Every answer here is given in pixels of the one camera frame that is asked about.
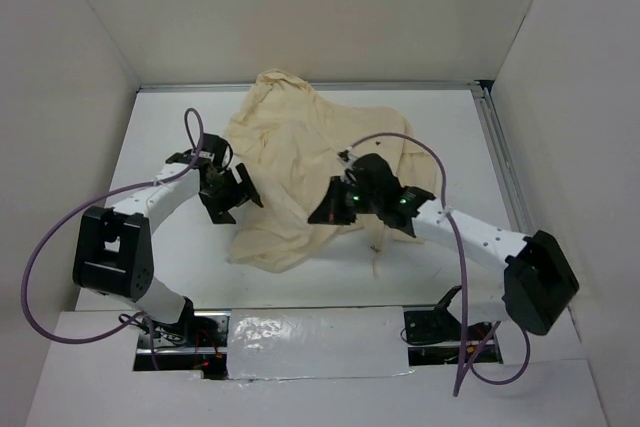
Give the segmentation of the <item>cream yellow jacket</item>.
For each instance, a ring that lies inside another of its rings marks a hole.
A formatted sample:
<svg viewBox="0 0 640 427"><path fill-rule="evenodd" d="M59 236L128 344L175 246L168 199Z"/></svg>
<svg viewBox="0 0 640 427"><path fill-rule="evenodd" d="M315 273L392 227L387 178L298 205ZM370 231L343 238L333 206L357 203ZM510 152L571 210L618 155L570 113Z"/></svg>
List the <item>cream yellow jacket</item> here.
<svg viewBox="0 0 640 427"><path fill-rule="evenodd" d="M342 171L338 152L361 138L367 141L357 155L377 153L403 184L434 191L436 161L398 137L412 133L410 123L392 108L336 104L299 77L279 70L261 73L225 131L262 202L250 205L230 244L230 260L282 273L355 230L364 230L376 247L386 236L410 242L411 237L387 229L373 215L346 227L311 225L307 219L330 178Z"/></svg>

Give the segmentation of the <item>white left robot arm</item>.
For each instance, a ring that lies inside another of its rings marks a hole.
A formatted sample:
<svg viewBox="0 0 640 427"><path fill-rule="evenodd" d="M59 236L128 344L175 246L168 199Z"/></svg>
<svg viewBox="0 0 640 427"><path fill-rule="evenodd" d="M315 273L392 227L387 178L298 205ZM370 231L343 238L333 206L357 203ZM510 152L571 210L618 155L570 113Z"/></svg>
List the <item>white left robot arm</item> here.
<svg viewBox="0 0 640 427"><path fill-rule="evenodd" d="M84 211L73 267L76 285L115 297L148 315L176 346L196 337L193 302L161 282L154 273L152 235L183 203L197 197L212 223L233 225L230 211L261 198L246 166L232 164L228 141L203 136L201 151L177 152L145 187L109 208Z"/></svg>

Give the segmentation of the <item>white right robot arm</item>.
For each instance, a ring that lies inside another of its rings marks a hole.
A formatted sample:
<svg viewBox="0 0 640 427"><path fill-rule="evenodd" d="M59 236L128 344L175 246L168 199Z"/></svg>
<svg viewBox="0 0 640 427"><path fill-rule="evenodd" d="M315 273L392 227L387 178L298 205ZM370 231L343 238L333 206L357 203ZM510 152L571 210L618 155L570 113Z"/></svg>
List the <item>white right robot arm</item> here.
<svg viewBox="0 0 640 427"><path fill-rule="evenodd" d="M412 238L463 249L463 256L503 278L506 314L526 332L549 333L579 291L579 282L558 241L539 230L526 235L498 228L443 204L433 193L403 186L375 153L338 154L344 173L308 217L310 224L347 226L359 215Z"/></svg>

